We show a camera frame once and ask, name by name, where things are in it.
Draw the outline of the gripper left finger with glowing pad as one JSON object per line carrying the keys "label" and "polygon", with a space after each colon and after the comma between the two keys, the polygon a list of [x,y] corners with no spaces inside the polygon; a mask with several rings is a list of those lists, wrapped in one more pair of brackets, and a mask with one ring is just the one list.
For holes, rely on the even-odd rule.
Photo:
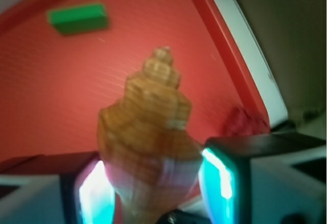
{"label": "gripper left finger with glowing pad", "polygon": [[96,151],[1,162],[1,223],[113,223],[115,192]]}

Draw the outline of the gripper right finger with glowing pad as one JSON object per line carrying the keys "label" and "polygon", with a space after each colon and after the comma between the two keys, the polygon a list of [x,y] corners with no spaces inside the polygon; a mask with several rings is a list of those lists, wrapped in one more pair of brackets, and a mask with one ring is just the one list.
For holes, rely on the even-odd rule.
{"label": "gripper right finger with glowing pad", "polygon": [[296,132],[209,138],[200,189],[212,223],[326,223],[326,141]]}

